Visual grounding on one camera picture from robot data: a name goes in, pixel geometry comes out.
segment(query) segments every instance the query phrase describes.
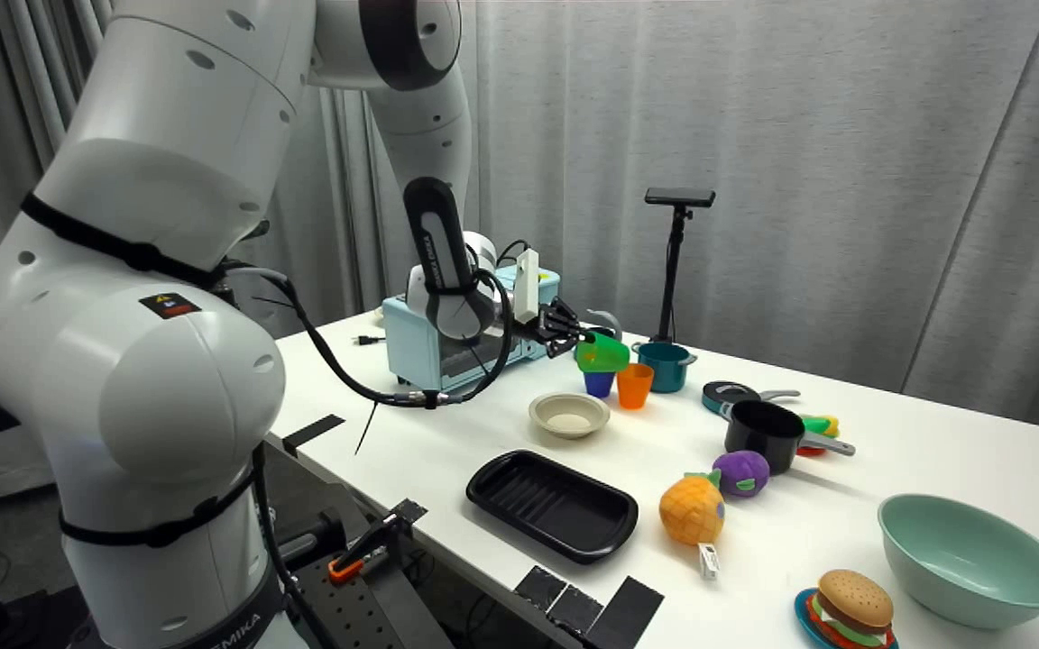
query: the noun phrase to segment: black tray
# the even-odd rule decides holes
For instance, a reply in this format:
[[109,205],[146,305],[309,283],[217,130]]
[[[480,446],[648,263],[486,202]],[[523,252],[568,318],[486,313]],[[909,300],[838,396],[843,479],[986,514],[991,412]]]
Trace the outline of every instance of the black tray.
[[615,557],[633,537],[640,516],[640,505],[626,491],[532,452],[486,461],[466,494],[574,564]]

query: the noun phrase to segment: orange fruit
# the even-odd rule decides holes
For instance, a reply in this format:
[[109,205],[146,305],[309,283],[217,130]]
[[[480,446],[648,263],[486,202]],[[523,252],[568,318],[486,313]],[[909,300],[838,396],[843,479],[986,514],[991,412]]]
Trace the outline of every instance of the orange fruit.
[[659,497],[659,519],[680,545],[710,545],[725,526],[725,497],[709,475],[686,475]]

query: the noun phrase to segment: black stand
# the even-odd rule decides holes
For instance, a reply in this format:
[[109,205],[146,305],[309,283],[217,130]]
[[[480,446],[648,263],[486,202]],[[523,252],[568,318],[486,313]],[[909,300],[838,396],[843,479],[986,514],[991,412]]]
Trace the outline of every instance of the black stand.
[[670,293],[675,293],[675,270],[680,270],[680,249],[686,242],[686,220],[693,220],[693,208],[710,208],[713,192],[697,188],[648,188],[648,205],[670,205],[670,237],[667,237],[667,276],[665,276],[665,307],[659,307],[659,327],[656,342],[670,342]]

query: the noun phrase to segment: light green bowl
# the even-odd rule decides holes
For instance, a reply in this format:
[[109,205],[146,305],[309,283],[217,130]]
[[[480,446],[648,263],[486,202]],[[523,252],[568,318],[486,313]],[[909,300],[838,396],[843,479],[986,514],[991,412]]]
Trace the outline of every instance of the light green bowl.
[[991,514],[900,494],[882,505],[883,557],[930,613],[968,629],[1039,618],[1039,541]]

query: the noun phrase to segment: black mug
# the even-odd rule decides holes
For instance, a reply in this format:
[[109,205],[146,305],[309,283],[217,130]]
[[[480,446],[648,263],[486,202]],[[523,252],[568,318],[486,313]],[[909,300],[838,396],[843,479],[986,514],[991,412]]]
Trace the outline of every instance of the black mug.
[[770,402],[737,402],[728,412],[728,452],[758,452],[771,473],[788,473],[805,439],[805,422]]

